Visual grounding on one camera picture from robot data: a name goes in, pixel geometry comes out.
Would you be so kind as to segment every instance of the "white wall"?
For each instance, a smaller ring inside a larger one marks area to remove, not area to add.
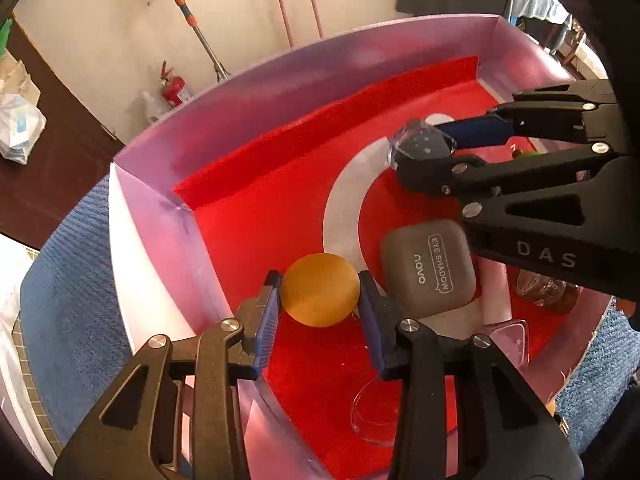
[[[399,16],[396,0],[317,1],[326,36]],[[232,73],[289,48],[277,0],[187,3]],[[315,41],[310,1],[285,3],[296,45]],[[140,91],[158,91],[164,59],[193,91],[215,83],[172,0],[20,0],[15,14],[56,75],[124,142],[145,128]]]

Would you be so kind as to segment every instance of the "orange ball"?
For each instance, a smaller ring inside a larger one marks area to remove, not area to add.
[[[340,323],[358,304],[360,280],[353,266],[336,254],[304,256],[287,269],[280,301],[287,313],[306,326]]]

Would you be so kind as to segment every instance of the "blue towel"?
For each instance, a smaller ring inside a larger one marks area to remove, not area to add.
[[[569,442],[582,453],[618,405],[640,362],[640,333],[611,301],[582,365],[558,395],[556,407],[569,426]]]
[[[111,267],[108,193],[106,176],[47,240],[20,291],[31,373],[62,444],[131,357]]]

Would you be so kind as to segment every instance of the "plastic bag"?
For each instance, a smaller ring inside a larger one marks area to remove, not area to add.
[[[0,94],[0,155],[26,164],[47,120],[37,107],[17,94]]]

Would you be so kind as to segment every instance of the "red felt surface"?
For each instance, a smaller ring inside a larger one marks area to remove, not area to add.
[[[410,118],[441,113],[461,119],[495,105],[474,79],[476,64],[475,58],[456,60],[378,83],[262,136],[176,188],[195,212],[233,311],[256,294],[267,270],[284,271],[323,250],[327,197],[356,153]],[[530,149],[525,139],[514,142]],[[505,147],[481,150],[491,162],[508,160],[510,153]],[[391,170],[385,171],[360,211],[367,266],[383,283],[378,250],[386,232],[456,215],[454,200],[408,193]],[[541,340],[550,335],[547,322],[529,322],[532,333],[540,330]],[[374,375],[357,318],[313,329],[281,314],[265,376],[293,425],[337,480],[360,478],[389,464],[391,448],[367,444],[350,425],[351,402]],[[450,401],[452,381],[447,389]],[[448,402],[447,425],[456,425],[453,402]]]

